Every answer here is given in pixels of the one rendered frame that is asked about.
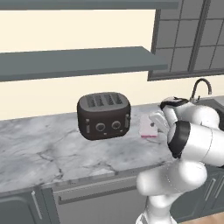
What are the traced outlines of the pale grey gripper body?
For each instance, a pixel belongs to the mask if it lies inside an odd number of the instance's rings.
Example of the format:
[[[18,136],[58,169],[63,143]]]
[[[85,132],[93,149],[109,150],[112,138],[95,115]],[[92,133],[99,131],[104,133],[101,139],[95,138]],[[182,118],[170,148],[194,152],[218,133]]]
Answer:
[[[155,123],[157,129],[160,132],[164,133],[165,135],[168,134],[170,126],[166,121],[163,113],[160,113],[159,111],[152,112],[150,113],[149,118]]]

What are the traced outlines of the grey cupboard door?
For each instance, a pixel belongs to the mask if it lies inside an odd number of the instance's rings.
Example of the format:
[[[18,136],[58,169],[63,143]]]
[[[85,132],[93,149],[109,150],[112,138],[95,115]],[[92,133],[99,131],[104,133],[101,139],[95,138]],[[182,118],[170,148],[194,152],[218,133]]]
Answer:
[[[0,198],[0,224],[49,224],[39,201],[38,205],[43,220],[38,216],[32,191]]]
[[[218,188],[219,184],[221,183],[222,179],[224,179],[224,172],[221,172],[219,175],[219,183],[217,185],[217,188]],[[221,213],[224,211],[224,186],[222,187],[217,199],[214,197],[214,195],[213,195],[213,202],[212,202],[211,210],[215,214]]]
[[[206,204],[204,198],[211,178],[215,178],[217,182],[218,175],[210,175],[204,185],[196,190],[185,192],[173,202],[171,216],[177,223],[200,217],[200,213]]]

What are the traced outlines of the grey dishwasher door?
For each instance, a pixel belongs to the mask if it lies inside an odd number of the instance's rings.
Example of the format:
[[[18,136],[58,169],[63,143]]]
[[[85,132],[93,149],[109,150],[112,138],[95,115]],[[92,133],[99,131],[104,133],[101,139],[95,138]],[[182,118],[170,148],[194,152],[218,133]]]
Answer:
[[[137,190],[64,205],[58,204],[58,197],[67,200],[88,194],[136,186],[136,180],[136,176],[129,176],[62,190],[53,189],[52,194],[60,224],[135,224],[145,205],[145,197],[141,196]]]

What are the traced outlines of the black four-slot toaster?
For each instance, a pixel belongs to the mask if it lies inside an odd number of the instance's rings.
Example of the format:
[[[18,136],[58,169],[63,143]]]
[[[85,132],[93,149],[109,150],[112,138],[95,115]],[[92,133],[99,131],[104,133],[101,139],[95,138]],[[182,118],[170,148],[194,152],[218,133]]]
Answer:
[[[130,112],[130,102],[123,94],[83,95],[77,103],[79,131],[91,141],[122,137],[130,129]]]

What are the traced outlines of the grey framed window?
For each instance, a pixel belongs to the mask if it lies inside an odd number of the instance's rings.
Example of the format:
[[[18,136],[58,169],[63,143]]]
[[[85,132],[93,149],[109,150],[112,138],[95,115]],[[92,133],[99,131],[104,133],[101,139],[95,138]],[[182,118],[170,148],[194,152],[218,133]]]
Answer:
[[[179,0],[157,10],[151,51],[168,67],[150,81],[224,74],[224,0]]]

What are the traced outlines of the grey wall shelf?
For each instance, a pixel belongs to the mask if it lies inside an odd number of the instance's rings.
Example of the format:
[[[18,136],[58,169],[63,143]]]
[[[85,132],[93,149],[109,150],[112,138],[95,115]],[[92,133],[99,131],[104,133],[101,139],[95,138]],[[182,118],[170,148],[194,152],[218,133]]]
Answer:
[[[142,46],[0,53],[0,81],[164,70],[167,63]]]
[[[0,11],[169,10],[178,7],[179,0],[0,0]]]

